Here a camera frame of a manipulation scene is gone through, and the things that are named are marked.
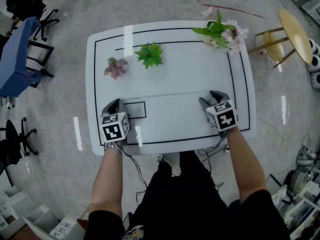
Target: floor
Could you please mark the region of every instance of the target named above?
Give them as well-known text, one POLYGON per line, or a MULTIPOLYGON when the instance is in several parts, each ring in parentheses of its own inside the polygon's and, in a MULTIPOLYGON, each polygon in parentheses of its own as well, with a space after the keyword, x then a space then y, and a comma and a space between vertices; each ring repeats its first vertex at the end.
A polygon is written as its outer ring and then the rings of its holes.
MULTIPOLYGON (((305 16, 291 0, 45 0, 48 11, 58 8, 60 23, 47 34, 48 45, 55 47, 46 69, 54 78, 43 78, 38 88, 28 88, 15 101, 15 108, 0 112, 1 125, 10 119, 20 130, 27 118, 29 129, 36 128, 31 142, 39 156, 30 155, 9 173, 18 189, 24 190, 39 204, 50 207, 58 216, 80 217, 91 202, 93 181, 102 157, 93 154, 87 119, 85 58, 90 35, 125 25, 172 20, 201 20, 201 4, 235 8, 220 9, 222 19, 234 19, 250 35, 248 49, 260 42, 254 34, 280 26, 278 11, 293 13, 310 38, 320 42, 320 28, 305 16), (77 148, 74 117, 78 117, 83 150, 77 148)), ((285 53, 292 47, 284 43, 285 53)), ((259 52, 249 55, 256 96, 257 133, 249 142, 258 157, 266 179, 269 174, 283 181, 295 167, 296 155, 305 134, 311 148, 320 136, 320 93, 313 90, 305 63, 297 54, 281 68, 259 52)), ((166 156, 179 174, 176 154, 166 156)), ((143 177, 148 182, 157 169, 153 156, 139 156, 143 177)), ((221 151, 210 158, 212 177, 224 182, 219 189, 229 204, 238 198, 231 158, 221 151)), ((124 158, 123 214, 134 212, 136 192, 143 191, 135 166, 124 158)))

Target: table top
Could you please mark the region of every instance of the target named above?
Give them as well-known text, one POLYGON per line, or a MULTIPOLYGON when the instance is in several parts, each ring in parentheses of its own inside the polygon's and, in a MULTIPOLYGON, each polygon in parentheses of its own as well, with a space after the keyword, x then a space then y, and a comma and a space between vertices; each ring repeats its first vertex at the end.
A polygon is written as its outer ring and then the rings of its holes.
MULTIPOLYGON (((274 42, 276 40, 277 40, 277 37, 270 32, 263 34, 263 43, 264 44, 268 44, 268 43, 274 42)), ((281 62, 284 59, 285 53, 284 53, 284 49, 282 48, 281 43, 274 44, 274 45, 269 46, 265 49, 266 49, 267 53, 270 55, 270 57, 272 59, 274 59, 276 62, 281 62)))
POLYGON ((0 95, 17 97, 33 82, 24 83, 23 77, 40 75, 26 69, 29 38, 38 27, 36 17, 26 18, 4 45, 0 60, 0 95))
POLYGON ((88 38, 86 100, 92 150, 104 154, 99 131, 103 108, 123 99, 131 131, 124 150, 130 155, 162 154, 216 145, 199 97, 210 90, 233 100, 245 138, 256 135, 256 100, 246 47, 228 55, 204 44, 191 28, 204 21, 164 21, 129 25, 88 38), (163 65, 143 66, 134 53, 141 44, 161 43, 163 65), (125 59, 127 73, 117 80, 104 75, 108 58, 125 59))
POLYGON ((279 11, 279 19, 296 52, 306 63, 311 63, 312 50, 310 42, 300 22, 285 9, 279 11))

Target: stool leg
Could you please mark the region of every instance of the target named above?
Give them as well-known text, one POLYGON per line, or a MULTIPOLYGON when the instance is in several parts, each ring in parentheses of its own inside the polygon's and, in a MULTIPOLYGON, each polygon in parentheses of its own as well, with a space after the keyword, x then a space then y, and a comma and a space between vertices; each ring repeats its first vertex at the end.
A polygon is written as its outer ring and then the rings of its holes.
POLYGON ((275 64, 275 66, 273 68, 276 68, 278 65, 280 65, 282 62, 284 62, 286 59, 288 59, 292 54, 295 53, 295 49, 293 49, 292 51, 290 51, 284 58, 283 60, 279 61, 277 64, 275 64))
POLYGON ((268 32, 272 33, 272 32, 277 32, 277 31, 281 31, 281 30, 284 30, 284 28, 283 27, 278 27, 278 28, 275 28, 275 29, 267 30, 267 31, 255 34, 255 36, 257 37, 257 36, 263 35, 264 33, 268 33, 268 32))
POLYGON ((287 40, 289 40, 289 38, 288 38, 288 37, 284 37, 284 38, 280 38, 280 39, 278 39, 278 40, 276 40, 276 41, 273 41, 273 42, 265 43, 264 45, 261 45, 261 46, 259 46, 259 47, 257 47, 257 48, 254 48, 254 49, 249 50, 249 51, 248 51, 248 54, 250 54, 250 53, 252 53, 252 52, 255 52, 255 51, 258 51, 258 50, 261 50, 261 49, 263 49, 263 48, 267 48, 267 47, 269 47, 269 46, 274 46, 274 45, 276 45, 276 44, 282 43, 282 42, 287 41, 287 40))

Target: black office chair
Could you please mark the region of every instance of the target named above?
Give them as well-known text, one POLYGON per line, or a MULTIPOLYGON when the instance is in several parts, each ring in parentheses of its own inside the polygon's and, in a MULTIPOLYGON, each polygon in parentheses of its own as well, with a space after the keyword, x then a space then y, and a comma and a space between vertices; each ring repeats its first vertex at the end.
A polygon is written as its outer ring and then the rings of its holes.
POLYGON ((21 153, 20 153, 20 143, 23 145, 23 151, 26 156, 29 156, 29 152, 27 152, 27 148, 30 150, 30 152, 34 155, 38 155, 38 151, 34 151, 34 149, 30 146, 28 143, 28 138, 32 133, 36 133, 36 129, 32 129, 25 135, 25 129, 24 129, 24 122, 27 119, 24 117, 21 120, 21 133, 18 135, 17 130, 13 123, 8 120, 6 122, 5 128, 0 128, 0 131, 5 131, 5 138, 8 143, 8 156, 11 157, 11 162, 10 164, 15 164, 18 163, 19 159, 22 158, 21 153))
POLYGON ((36 36, 38 35, 39 31, 41 30, 41 39, 45 42, 47 38, 44 37, 45 27, 53 22, 60 22, 59 19, 51 19, 51 15, 54 12, 58 12, 58 9, 54 9, 49 15, 44 19, 40 20, 44 11, 46 10, 46 5, 41 0, 6 0, 6 10, 15 14, 21 21, 24 21, 26 18, 36 16, 39 20, 40 27, 37 29, 33 40, 37 40, 36 36))

